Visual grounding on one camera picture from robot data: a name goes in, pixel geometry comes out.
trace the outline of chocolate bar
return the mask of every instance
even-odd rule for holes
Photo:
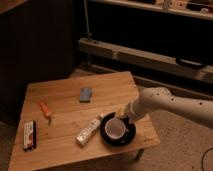
[[[24,123],[24,151],[36,148],[36,122]]]

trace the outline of table leg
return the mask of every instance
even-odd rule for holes
[[[143,152],[144,152],[144,149],[138,150],[138,153],[137,153],[137,155],[135,157],[135,161],[139,161],[140,160],[141,156],[143,155]]]

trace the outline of table top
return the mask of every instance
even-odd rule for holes
[[[91,87],[90,103],[80,103],[82,87]],[[160,143],[150,117],[136,123],[136,136],[122,147],[106,144],[96,133],[85,147],[76,135],[99,114],[108,114],[137,98],[138,89],[130,72],[101,74],[29,84],[25,96],[9,170],[38,170],[147,148]],[[53,112],[52,123],[44,117],[38,102]],[[23,125],[36,121],[37,148],[23,151]]]

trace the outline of white cup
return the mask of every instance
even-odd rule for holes
[[[105,132],[112,140],[118,140],[126,131],[126,126],[118,118],[112,118],[106,122]]]

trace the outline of wall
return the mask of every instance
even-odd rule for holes
[[[18,121],[29,82],[72,72],[77,39],[70,0],[31,0],[0,15],[0,120]]]

